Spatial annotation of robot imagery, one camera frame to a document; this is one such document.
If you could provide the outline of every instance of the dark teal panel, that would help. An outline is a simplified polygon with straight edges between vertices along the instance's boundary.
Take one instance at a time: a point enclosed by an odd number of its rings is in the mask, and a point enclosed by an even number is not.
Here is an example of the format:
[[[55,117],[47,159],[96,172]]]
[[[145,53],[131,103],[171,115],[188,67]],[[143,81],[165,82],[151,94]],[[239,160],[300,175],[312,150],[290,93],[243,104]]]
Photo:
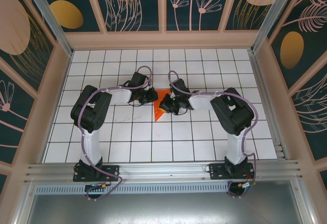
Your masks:
[[[1,195],[2,189],[4,188],[6,179],[7,179],[6,175],[0,174],[0,195]]]
[[[327,156],[327,65],[292,97],[315,160]]]
[[[49,5],[58,0],[47,0]],[[99,27],[89,0],[64,0],[74,4],[83,15],[83,25],[76,29],[62,27],[64,32],[98,32]]]
[[[234,0],[226,30],[258,30],[270,6],[254,6],[246,0]]]
[[[277,17],[275,23],[273,24],[273,26],[271,27],[271,29],[270,29],[270,31],[269,31],[269,33],[268,33],[268,38],[270,38],[271,34],[274,32],[276,26],[277,26],[278,23],[279,23],[280,18],[281,18],[282,15],[285,13],[285,11],[286,11],[288,5],[290,4],[290,2],[291,2],[291,0],[287,0],[287,2],[285,3],[285,5],[284,5],[282,11],[281,11],[280,14],[278,15],[278,17]]]
[[[320,175],[327,190],[327,170],[320,172]]]
[[[226,3],[226,0],[193,0],[192,12],[190,12],[191,0],[166,0],[166,1],[167,1],[167,31],[177,31],[177,26],[180,31],[190,30],[190,13],[192,14],[193,31],[198,31],[200,25],[201,25],[200,30],[217,30]],[[179,7],[176,8],[176,10],[174,9],[172,2],[179,5]],[[213,12],[205,12],[200,14],[199,8],[205,8],[205,10],[209,9],[212,10]]]
[[[272,43],[272,48],[274,50],[275,56],[278,60],[278,64],[283,73],[285,82],[287,87],[290,88],[311,66],[312,64],[327,50],[327,24],[321,24],[321,28],[314,27],[313,30],[309,31],[308,27],[300,28],[299,26],[299,18],[303,11],[308,8],[314,6],[310,0],[303,0],[298,3],[293,10],[291,11],[289,17],[286,19],[283,27],[277,34],[276,38]],[[321,10],[325,10],[326,12],[327,4],[320,5]],[[313,14],[308,14],[307,17],[314,17]],[[307,26],[312,26],[312,23],[307,22]],[[297,63],[297,65],[291,69],[285,68],[282,65],[281,61],[281,46],[285,36],[290,32],[299,33],[304,41],[304,51],[301,59]]]
[[[0,161],[11,164],[34,99],[0,71]]]
[[[26,50],[20,55],[10,55],[0,49],[0,57],[5,60],[28,84],[38,90],[48,64],[53,45],[23,0],[19,2],[29,15],[31,36]]]
[[[32,2],[34,8],[35,8],[36,11],[39,13],[39,15],[43,18],[42,13],[41,13],[41,11],[39,10],[39,8],[36,6],[34,0],[30,0],[30,1]],[[51,30],[51,28],[50,28],[48,22],[46,22],[45,19],[43,19],[43,21],[44,21],[44,23],[46,24],[46,26],[47,26],[47,28],[49,29],[49,31],[51,32],[52,36],[57,40],[57,37],[55,36],[55,34],[53,33],[53,31]]]
[[[98,0],[100,9],[103,16],[103,21],[107,23],[106,28],[107,31],[158,31],[159,30],[159,16],[158,16],[158,0],[139,0],[139,3],[141,6],[135,6],[135,4],[131,3],[128,5],[128,10],[121,10],[119,11],[119,6],[121,5],[121,8],[126,8],[126,3],[123,2],[120,4],[117,0],[112,0],[111,5],[113,8],[113,11],[116,15],[120,15],[120,20],[115,20],[114,14],[111,14],[111,16],[107,17],[107,4],[106,0]],[[140,13],[136,18],[133,18],[133,13]],[[116,23],[109,23],[110,19],[112,19],[112,22],[117,21]]]

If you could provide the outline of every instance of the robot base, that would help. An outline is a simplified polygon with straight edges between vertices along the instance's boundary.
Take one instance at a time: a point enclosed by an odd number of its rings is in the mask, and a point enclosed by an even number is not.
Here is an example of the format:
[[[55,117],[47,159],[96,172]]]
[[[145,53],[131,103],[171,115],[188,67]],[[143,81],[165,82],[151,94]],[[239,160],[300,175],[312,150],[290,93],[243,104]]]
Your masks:
[[[247,157],[239,164],[232,164],[226,157],[225,163],[209,164],[210,179],[212,180],[231,180],[246,179],[246,173],[254,177],[253,164],[247,162]]]
[[[119,175],[118,165],[102,165],[102,159],[96,165],[103,171]],[[118,179],[115,177],[109,177],[95,170],[92,166],[83,163],[80,160],[79,165],[74,167],[74,177],[73,182],[117,182]]]

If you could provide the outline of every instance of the white tile grid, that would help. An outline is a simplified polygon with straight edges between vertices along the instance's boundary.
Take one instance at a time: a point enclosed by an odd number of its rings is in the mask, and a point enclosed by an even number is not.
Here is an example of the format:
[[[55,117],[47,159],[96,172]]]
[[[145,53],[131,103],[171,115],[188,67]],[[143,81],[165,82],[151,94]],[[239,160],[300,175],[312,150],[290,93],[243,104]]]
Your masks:
[[[259,123],[248,135],[248,151],[255,151],[259,159],[276,159],[251,63],[245,53],[246,50],[235,49],[75,51],[44,162],[78,161],[80,135],[73,126],[70,111],[82,87],[123,84],[141,65],[153,70],[156,89],[169,88],[169,69],[180,74],[192,90],[212,92],[237,88],[259,112]],[[212,111],[194,110],[182,116],[164,114],[154,122],[153,104],[116,105],[109,108],[103,126],[100,149],[104,162],[214,161],[223,160],[227,150],[226,132]]]

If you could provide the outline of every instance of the orange triangle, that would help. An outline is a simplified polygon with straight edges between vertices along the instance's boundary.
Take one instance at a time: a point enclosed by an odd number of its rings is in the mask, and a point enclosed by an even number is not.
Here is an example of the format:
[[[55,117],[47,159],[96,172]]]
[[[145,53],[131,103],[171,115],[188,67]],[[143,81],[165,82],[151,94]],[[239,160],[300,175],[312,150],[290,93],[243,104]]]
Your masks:
[[[170,89],[156,90],[158,93],[158,100],[153,102],[154,105],[154,120],[157,121],[165,112],[159,109],[160,102],[164,99],[166,94],[170,95]]]

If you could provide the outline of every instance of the gray metal floor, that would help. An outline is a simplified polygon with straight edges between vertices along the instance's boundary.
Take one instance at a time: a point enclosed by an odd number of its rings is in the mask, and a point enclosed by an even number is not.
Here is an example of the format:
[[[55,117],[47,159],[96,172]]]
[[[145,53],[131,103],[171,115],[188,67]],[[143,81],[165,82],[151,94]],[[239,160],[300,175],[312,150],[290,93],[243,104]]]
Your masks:
[[[221,193],[35,196],[29,224],[302,223],[288,182],[260,182],[241,199]]]

